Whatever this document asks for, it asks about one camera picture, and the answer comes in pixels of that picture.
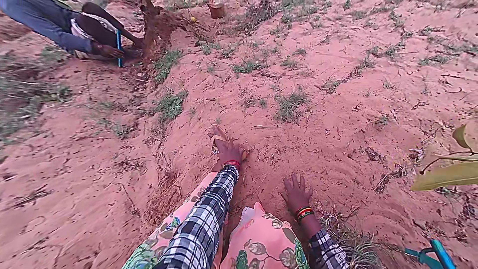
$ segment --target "blue handle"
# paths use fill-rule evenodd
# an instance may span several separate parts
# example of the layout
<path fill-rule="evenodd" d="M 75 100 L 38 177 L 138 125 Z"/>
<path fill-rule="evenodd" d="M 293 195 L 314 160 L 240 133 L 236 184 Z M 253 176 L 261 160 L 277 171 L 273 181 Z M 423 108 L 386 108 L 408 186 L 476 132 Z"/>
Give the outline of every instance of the blue handle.
<path fill-rule="evenodd" d="M 120 30 L 116 30 L 116 45 L 117 45 L 116 47 L 117 49 L 123 50 L 121 48 L 121 31 Z M 123 59 L 118 58 L 118 66 L 123 67 Z"/>
<path fill-rule="evenodd" d="M 430 240 L 430 244 L 444 269 L 456 269 L 456 266 L 453 264 L 453 261 L 440 241 L 433 239 Z"/>

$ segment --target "blue measuring tape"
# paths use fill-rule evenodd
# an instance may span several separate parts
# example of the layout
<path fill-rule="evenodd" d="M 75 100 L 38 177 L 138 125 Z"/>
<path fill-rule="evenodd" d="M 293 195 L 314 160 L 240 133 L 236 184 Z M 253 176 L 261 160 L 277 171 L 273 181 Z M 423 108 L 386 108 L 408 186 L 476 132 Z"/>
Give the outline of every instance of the blue measuring tape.
<path fill-rule="evenodd" d="M 120 30 L 116 30 L 116 48 L 119 49 L 119 50 L 123 50 L 121 48 L 121 31 Z M 123 59 L 122 58 L 118 58 L 118 66 L 119 67 L 123 67 Z"/>

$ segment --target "red sandy soil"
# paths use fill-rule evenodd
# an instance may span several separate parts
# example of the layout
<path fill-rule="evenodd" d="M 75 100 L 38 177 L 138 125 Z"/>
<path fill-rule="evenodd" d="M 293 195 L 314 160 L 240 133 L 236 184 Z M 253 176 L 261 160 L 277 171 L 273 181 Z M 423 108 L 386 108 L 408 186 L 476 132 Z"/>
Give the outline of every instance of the red sandy soil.
<path fill-rule="evenodd" d="M 352 2 L 352 9 L 344 11 L 343 2 L 333 1 L 321 15 L 321 28 L 294 22 L 280 37 L 269 30 L 280 25 L 281 13 L 252 36 L 218 35 L 215 42 L 223 47 L 243 43 L 231 59 L 221 59 L 221 50 L 215 49 L 204 55 L 194 46 L 194 35 L 179 28 L 172 33 L 172 48 L 183 49 L 185 55 L 162 85 L 144 70 L 70 59 L 51 76 L 70 85 L 74 98 L 45 105 L 37 120 L 41 134 L 2 152 L 8 157 L 0 165 L 0 267 L 121 267 L 213 166 L 216 158 L 206 130 L 220 121 L 229 136 L 251 150 L 231 203 L 229 231 L 240 210 L 257 201 L 292 223 L 280 192 L 281 178 L 295 171 L 314 188 L 312 205 L 317 212 L 350 216 L 350 226 L 399 247 L 418 250 L 429 246 L 429 237 L 439 238 L 459 268 L 477 268 L 476 187 L 459 187 L 462 195 L 456 197 L 409 191 L 431 154 L 460 150 L 451 132 L 477 115 L 476 57 L 462 53 L 446 64 L 419 66 L 420 58 L 438 54 L 443 47 L 414 34 L 393 61 L 370 56 L 375 66 L 340 84 L 336 93 L 319 89 L 331 76 L 346 77 L 367 49 L 400 42 L 390 12 L 355 21 L 348 15 L 379 3 Z M 432 35 L 456 45 L 478 42 L 476 8 L 444 2 L 443 10 L 437 10 L 436 4 L 404 1 L 395 12 L 402 15 L 407 31 L 443 26 L 443 32 Z M 245 5 L 229 2 L 228 13 L 241 13 Z M 128 29 L 141 28 L 131 5 L 114 2 L 107 9 Z M 212 36 L 228 23 L 210 19 L 207 7 L 191 12 Z M 372 27 L 364 27 L 367 20 Z M 330 43 L 321 42 L 327 35 Z M 19 54 L 34 50 L 22 44 L 8 41 L 0 51 L 5 46 Z M 231 70 L 230 65 L 276 45 L 279 53 L 268 57 L 267 69 L 238 78 Z M 281 67 L 298 48 L 307 51 L 293 56 L 298 67 Z M 207 72 L 212 61 L 214 72 Z M 393 86 L 384 87 L 385 80 Z M 301 108 L 298 123 L 275 120 L 274 95 L 287 95 L 299 85 L 310 101 Z M 189 95 L 163 141 L 152 133 L 157 117 L 137 112 L 151 107 L 166 88 L 188 90 Z M 264 98 L 267 107 L 242 107 L 251 95 Z M 107 102 L 115 106 L 105 106 Z M 386 125 L 374 123 L 383 115 L 388 115 Z M 98 124 L 102 118 L 133 126 L 134 131 L 120 139 Z M 413 166 L 416 156 L 410 149 L 424 150 L 421 167 Z M 402 174 L 382 181 L 400 167 Z M 40 198 L 12 207 L 35 190 Z M 387 268 L 422 268 L 396 252 L 381 253 L 381 259 Z"/>

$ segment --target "clay pot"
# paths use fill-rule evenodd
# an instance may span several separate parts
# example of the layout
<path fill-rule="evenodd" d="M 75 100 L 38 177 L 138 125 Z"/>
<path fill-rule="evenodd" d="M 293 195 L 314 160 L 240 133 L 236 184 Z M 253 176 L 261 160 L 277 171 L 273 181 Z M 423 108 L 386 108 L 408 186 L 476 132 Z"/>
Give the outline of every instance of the clay pot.
<path fill-rule="evenodd" d="M 211 12 L 211 18 L 213 19 L 220 19 L 226 15 L 226 8 L 224 7 L 224 3 L 210 3 L 209 11 Z"/>

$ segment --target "hand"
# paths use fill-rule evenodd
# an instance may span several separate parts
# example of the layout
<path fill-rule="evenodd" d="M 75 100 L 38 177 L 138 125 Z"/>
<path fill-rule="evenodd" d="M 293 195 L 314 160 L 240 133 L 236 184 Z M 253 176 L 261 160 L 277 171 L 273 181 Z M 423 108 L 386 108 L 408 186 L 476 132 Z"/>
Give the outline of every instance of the hand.
<path fill-rule="evenodd" d="M 297 210 L 302 207 L 309 206 L 309 200 L 314 190 L 311 188 L 305 192 L 305 179 L 300 175 L 300 184 L 297 181 L 297 176 L 292 173 L 292 182 L 286 178 L 282 178 L 285 185 L 285 192 L 282 192 L 282 198 L 287 203 L 287 207 L 292 215 L 295 215 Z"/>
<path fill-rule="evenodd" d="M 109 58 L 123 58 L 123 51 L 116 49 L 109 45 L 103 45 L 96 42 L 92 42 L 93 54 L 101 55 Z"/>
<path fill-rule="evenodd" d="M 237 161 L 239 165 L 242 165 L 243 148 L 239 147 L 239 145 L 234 145 L 232 140 L 229 143 L 216 143 L 216 145 L 219 149 L 217 156 L 222 165 L 230 160 Z"/>

